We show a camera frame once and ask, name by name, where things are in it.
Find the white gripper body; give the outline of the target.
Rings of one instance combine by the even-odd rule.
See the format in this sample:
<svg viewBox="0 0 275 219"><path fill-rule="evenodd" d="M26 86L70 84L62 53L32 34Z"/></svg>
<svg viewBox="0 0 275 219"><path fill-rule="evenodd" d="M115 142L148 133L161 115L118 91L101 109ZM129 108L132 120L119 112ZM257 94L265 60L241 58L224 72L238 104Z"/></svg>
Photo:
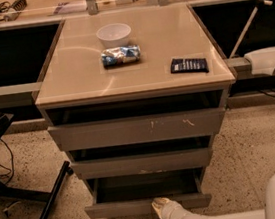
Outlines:
<svg viewBox="0 0 275 219"><path fill-rule="evenodd" d="M177 201L170 201L161 210L161 219L184 219L190 215Z"/></svg>

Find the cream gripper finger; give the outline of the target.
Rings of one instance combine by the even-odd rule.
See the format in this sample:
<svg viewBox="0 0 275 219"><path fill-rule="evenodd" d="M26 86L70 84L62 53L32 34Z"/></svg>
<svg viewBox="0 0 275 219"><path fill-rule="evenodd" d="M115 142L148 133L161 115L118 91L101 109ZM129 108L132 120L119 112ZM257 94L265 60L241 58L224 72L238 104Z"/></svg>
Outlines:
<svg viewBox="0 0 275 219"><path fill-rule="evenodd" d="M166 198L158 197L153 199L151 206L155 210L155 213L159 217L159 219L162 218L162 211L164 207L167 206L167 204L170 202L171 202L171 199L167 197Z"/></svg>

